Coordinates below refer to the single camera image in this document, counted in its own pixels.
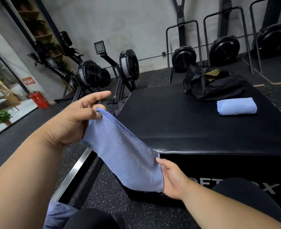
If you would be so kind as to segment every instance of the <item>hand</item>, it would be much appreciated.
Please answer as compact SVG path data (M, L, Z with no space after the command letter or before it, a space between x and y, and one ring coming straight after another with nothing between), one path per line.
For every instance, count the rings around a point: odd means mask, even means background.
M105 110L102 104L94 103L110 95L110 91L95 92L70 104L41 127L43 137L54 145L67 145L79 141L84 136L88 120L102 117L95 110L98 107Z
M177 164L168 161L167 159L156 158L156 161L161 164L161 169L164 176L163 193L170 198L182 199L182 190L188 181L188 177L180 170Z

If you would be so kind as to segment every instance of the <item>glass door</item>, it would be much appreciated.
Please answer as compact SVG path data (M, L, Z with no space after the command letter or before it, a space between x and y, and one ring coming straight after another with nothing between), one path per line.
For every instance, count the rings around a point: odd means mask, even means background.
M0 133L37 108L28 92L0 57Z

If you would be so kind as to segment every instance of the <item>microfiber towel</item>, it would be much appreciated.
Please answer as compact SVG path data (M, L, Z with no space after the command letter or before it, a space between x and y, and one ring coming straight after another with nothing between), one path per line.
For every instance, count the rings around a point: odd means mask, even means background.
M112 114L101 108L99 120L89 120L82 144L104 161L121 183L135 191L161 192L164 188L160 157Z
M220 115L254 114L257 106L252 97L217 101Z
M51 201L48 205L43 229L62 229L70 217L73 216L77 211L78 210L72 206Z

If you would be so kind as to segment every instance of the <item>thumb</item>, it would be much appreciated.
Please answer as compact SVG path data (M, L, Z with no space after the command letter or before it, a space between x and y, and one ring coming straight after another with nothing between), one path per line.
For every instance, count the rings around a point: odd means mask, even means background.
M156 158L155 160L157 161L158 164L165 166L167 169L171 169L173 168L174 165L176 165L175 163L167 159Z
M92 108L80 108L72 111L72 121L98 120L102 117L101 113L96 112Z

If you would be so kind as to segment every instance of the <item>fire extinguisher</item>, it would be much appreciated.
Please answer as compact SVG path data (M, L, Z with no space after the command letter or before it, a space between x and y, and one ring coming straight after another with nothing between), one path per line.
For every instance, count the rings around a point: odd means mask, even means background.
M46 101L46 99L44 98L44 96L40 92L35 92L34 97L40 101L43 108L49 107L49 103Z
M39 109L43 109L44 108L43 105L41 104L41 102L39 101L39 99L37 99L35 97L35 93L34 92L30 92L29 93L29 97L30 97L30 99L33 100L33 102L36 103L36 105L39 107Z

